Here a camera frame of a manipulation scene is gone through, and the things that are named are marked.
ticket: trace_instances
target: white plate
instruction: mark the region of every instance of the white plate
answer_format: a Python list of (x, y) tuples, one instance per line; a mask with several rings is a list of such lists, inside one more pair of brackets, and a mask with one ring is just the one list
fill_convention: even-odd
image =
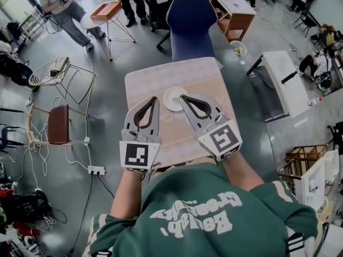
[(180, 96), (187, 91), (180, 87), (168, 88), (163, 94), (163, 104), (171, 111), (181, 111)]

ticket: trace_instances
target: cardboard box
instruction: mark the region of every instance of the cardboard box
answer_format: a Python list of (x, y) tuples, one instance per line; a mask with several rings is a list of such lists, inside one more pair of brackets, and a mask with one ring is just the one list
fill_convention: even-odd
[(90, 17), (92, 20), (108, 21), (117, 14), (121, 8), (122, 4), (118, 1), (104, 3), (94, 11)]

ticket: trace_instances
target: electrical outlet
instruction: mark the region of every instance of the electrical outlet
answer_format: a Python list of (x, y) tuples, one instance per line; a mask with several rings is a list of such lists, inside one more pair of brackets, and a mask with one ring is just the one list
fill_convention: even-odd
[(93, 174), (98, 174), (99, 172), (99, 175), (105, 175), (106, 173), (106, 169), (104, 167), (95, 167), (93, 165), (89, 165), (88, 173), (91, 174), (92, 171), (93, 171)]

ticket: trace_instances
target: floor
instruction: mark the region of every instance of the floor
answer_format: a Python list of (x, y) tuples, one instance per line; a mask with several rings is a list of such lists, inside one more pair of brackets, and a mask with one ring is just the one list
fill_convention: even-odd
[[(103, 1), (106, 0), (81, 0), (81, 3), (86, 11), (91, 12), (96, 5)], [(120, 20), (125, 22), (123, 13), (120, 14)], [(48, 30), (51, 33), (53, 32), (50, 26), (48, 26)], [(110, 31), (115, 33), (117, 37), (122, 36), (120, 34), (121, 31), (114, 26), (110, 28)], [(30, 60), (30, 67), (33, 70), (38, 69), (42, 64), (63, 56), (70, 57), (74, 65), (82, 66), (89, 70), (92, 69), (92, 64), (87, 58), (93, 61), (96, 80), (88, 108), (88, 112), (91, 115), (88, 120), (88, 136), (91, 139), (90, 157), (92, 165), (104, 166), (106, 168), (105, 180), (108, 188), (113, 193), (115, 193), (122, 175), (118, 141), (121, 139), (121, 129), (128, 110), (124, 97), (124, 77), (129, 72), (172, 61), (170, 41), (163, 44), (163, 51), (157, 51), (155, 47), (166, 32), (156, 31), (152, 33), (149, 27), (141, 25), (133, 26), (129, 29), (129, 32), (137, 42), (129, 46), (113, 62), (109, 62), (106, 59), (103, 50), (94, 38), (91, 38), (95, 44), (94, 50), (86, 52), (72, 42), (64, 32), (56, 34), (42, 33), (22, 54), (24, 59)], [(276, 179), (275, 161), (267, 127), (263, 122), (262, 114), (249, 79), (246, 77), (237, 56), (217, 25), (211, 28), (210, 35), (217, 59), (224, 65), (221, 72), (230, 94), (241, 136), (243, 141), (245, 141), (241, 152), (251, 166), (266, 181), (274, 180)], [(119, 49), (120, 45), (120, 43), (114, 43), (113, 48)], [(90, 78), (86, 73), (75, 77), (70, 85), (70, 92), (76, 99), (81, 98), (87, 83), (90, 82)], [(4, 83), (5, 88), (1, 96), (2, 106), (23, 110), (25, 102), (31, 93), (10, 81), (5, 81)], [(32, 100), (35, 105), (49, 110), (54, 98), (59, 95), (59, 92), (54, 87), (41, 87), (32, 96)], [(75, 109), (85, 111), (87, 98), (80, 106), (75, 105), (69, 97), (67, 97), (67, 102)], [(70, 114), (70, 116), (72, 119), (71, 137), (83, 140), (86, 135), (84, 118), (75, 114)], [(11, 123), (12, 125), (20, 125), (22, 127), (26, 126), (25, 113), (0, 112), (0, 119), (4, 123)], [(38, 130), (42, 129), (45, 122), (46, 118), (44, 115), (39, 112), (34, 115), (33, 124)], [(23, 140), (27, 144), (25, 131), (16, 133), (14, 139), (17, 141)], [(8, 175), (12, 176), (14, 180), (23, 175), (19, 180), (20, 193), (32, 192), (38, 186), (46, 193), (49, 202), (54, 208), (54, 216), (64, 220), (62, 213), (56, 210), (60, 209), (68, 217), (67, 224), (58, 223), (54, 225), (52, 231), (42, 231), (40, 236), (40, 244), (47, 250), (47, 255), (62, 256), (68, 253), (73, 246), (79, 230), (81, 217), (90, 190), (91, 175), (80, 164), (69, 164), (66, 161), (65, 149), (63, 147), (50, 146), (47, 165), (43, 164), (43, 158), (40, 157), (39, 149), (36, 152), (27, 152), (22, 162), (21, 158), (24, 151), (24, 148), (18, 148), (14, 151), (10, 150), (9, 154), (15, 159), (16, 163), (12, 163), (8, 158), (3, 159), (2, 162), (5, 164)], [(90, 164), (88, 151), (85, 146), (75, 146), (73, 150), (68, 149), (67, 151), (69, 161), (77, 160), (85, 166)], [(41, 154), (43, 157), (47, 156), (46, 147), (42, 148)], [(90, 202), (74, 256), (81, 256), (85, 248), (91, 218), (96, 214), (108, 213), (112, 203), (111, 195), (95, 179), (96, 177), (93, 177)], [(47, 226), (42, 223), (40, 227), (46, 228)]]
[[(103, 1), (106, 0), (81, 0), (81, 3), (86, 11), (91, 12), (96, 5)], [(327, 142), (330, 139), (326, 129), (327, 124), (338, 122), (342, 116), (342, 111), (339, 108), (342, 107), (343, 101), (339, 98), (338, 92), (325, 97), (320, 104), (297, 118), (284, 118), (267, 125), (262, 120), (255, 94), (244, 71), (249, 69), (263, 51), (285, 49), (289, 52), (294, 63), (297, 64), (299, 63), (298, 57), (306, 56), (315, 48), (308, 38), (304, 38), (300, 29), (293, 28), (293, 22), (297, 19), (297, 14), (286, 10), (286, 6), (289, 4), (290, 0), (281, 0), (275, 5), (266, 4), (263, 0), (257, 0), (256, 11), (258, 15), (254, 18), (243, 40), (248, 48), (248, 54), (240, 58), (241, 61), (245, 62), (244, 65), (237, 60), (219, 28), (215, 25), (210, 29), (217, 59), (224, 65), (221, 72), (236, 113), (243, 142), (245, 142), (242, 146), (242, 153), (265, 180), (276, 178), (276, 166), (282, 162), (285, 152), (292, 147)], [(123, 13), (120, 14), (120, 20), (125, 22)], [(48, 27), (48, 29), (50, 32), (53, 31), (51, 27)], [(111, 27), (110, 31), (120, 35), (120, 31), (115, 27)], [(90, 70), (92, 64), (86, 57), (93, 61), (97, 76), (88, 109), (91, 115), (88, 120), (88, 136), (91, 139), (90, 156), (92, 165), (106, 167), (105, 180), (113, 193), (118, 187), (122, 174), (119, 165), (118, 141), (121, 138), (120, 132), (127, 112), (126, 99), (124, 98), (124, 77), (129, 72), (172, 61), (170, 41), (163, 44), (164, 50), (161, 52), (155, 48), (155, 44), (165, 32), (156, 31), (151, 33), (149, 27), (141, 25), (130, 28), (129, 32), (137, 43), (129, 46), (113, 62), (106, 60), (99, 44), (91, 36), (95, 47), (92, 52), (86, 52), (72, 42), (64, 32), (56, 34), (42, 33), (23, 54), (25, 59), (30, 60), (30, 67), (33, 70), (62, 56), (69, 56), (74, 65)], [(297, 52), (290, 51), (287, 41), (296, 47)], [(114, 49), (120, 47), (118, 43), (113, 45)], [(89, 77), (77, 77), (71, 83), (71, 92), (76, 98), (82, 96), (83, 90), (85, 90), (89, 81)], [(30, 92), (10, 82), (5, 81), (4, 83), (5, 89), (3, 94), (0, 95), (2, 105), (23, 110)], [(310, 84), (306, 84), (306, 87), (309, 90), (310, 97), (317, 95), (316, 91), (310, 87)], [(54, 87), (42, 87), (33, 95), (33, 102), (42, 108), (50, 109), (53, 99), (59, 95)], [(86, 100), (78, 107), (73, 105), (74, 103), (70, 98), (67, 98), (68, 104), (83, 111), (86, 109)], [(24, 127), (26, 114), (0, 112), (0, 119), (5, 123)], [(41, 116), (33, 119), (33, 123), (38, 130), (42, 128), (45, 121), (46, 119)], [(84, 119), (72, 115), (71, 126), (73, 138), (82, 140), (85, 136)], [(24, 131), (21, 137), (26, 143), (27, 139)], [(16, 140), (21, 140), (19, 133), (16, 134)], [(6, 165), (8, 174), (13, 176), (14, 179), (19, 178), (22, 174), (21, 157), (24, 151), (24, 149), (17, 149), (17, 152), (10, 152), (12, 157), (16, 157), (17, 163), (12, 163), (7, 158), (2, 160)], [(46, 192), (51, 205), (66, 213), (68, 223), (66, 225), (56, 224), (52, 231), (44, 232), (40, 239), (48, 254), (61, 256), (69, 251), (77, 235), (90, 189), (91, 177), (81, 165), (77, 163), (69, 164), (66, 161), (63, 147), (50, 147), (48, 169), (44, 168), (43, 159), (39, 156), (39, 150), (36, 153), (33, 151), (31, 153), (34, 163), (31, 162), (30, 153), (26, 153), (23, 167), (24, 177), (19, 181), (19, 191), (22, 193), (30, 192), (37, 187), (32, 171), (34, 169), (38, 187)], [(42, 155), (46, 157), (46, 148), (42, 148)], [(83, 165), (89, 165), (88, 152), (83, 145), (68, 150), (68, 158), (70, 161), (77, 160)], [(107, 213), (111, 202), (110, 194), (93, 177), (90, 203), (74, 256), (81, 256), (92, 216)], [(60, 220), (63, 219), (62, 214), (58, 211), (54, 211), (54, 215)]]

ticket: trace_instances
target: sneaker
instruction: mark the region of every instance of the sneaker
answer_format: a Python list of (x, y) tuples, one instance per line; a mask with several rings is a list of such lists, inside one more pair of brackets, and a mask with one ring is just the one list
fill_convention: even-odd
[(93, 47), (94, 47), (94, 46), (93, 46), (93, 44), (92, 44), (92, 43), (90, 43), (90, 42), (89, 42), (89, 43), (87, 43), (87, 44), (85, 45), (85, 48), (86, 48), (86, 50), (87, 50), (87, 51), (89, 51), (89, 50), (93, 49)]
[(146, 16), (140, 19), (140, 23), (141, 23), (143, 26), (146, 25), (146, 24), (148, 23), (148, 19), (146, 18)]
[(304, 72), (302, 72), (302, 71), (299, 70), (299, 67), (298, 67), (298, 66), (295, 66), (295, 69), (296, 69), (296, 71), (297, 71), (297, 73), (299, 74), (300, 77), (302, 77), (302, 76), (305, 75)]
[(137, 24), (135, 19), (129, 19), (128, 22), (125, 24), (127, 28), (131, 27), (132, 25)]
[(106, 33), (103, 32), (103, 31), (100, 31), (100, 32), (98, 33), (98, 37), (99, 37), (99, 38), (102, 38), (102, 37), (105, 37), (105, 36), (106, 36)]

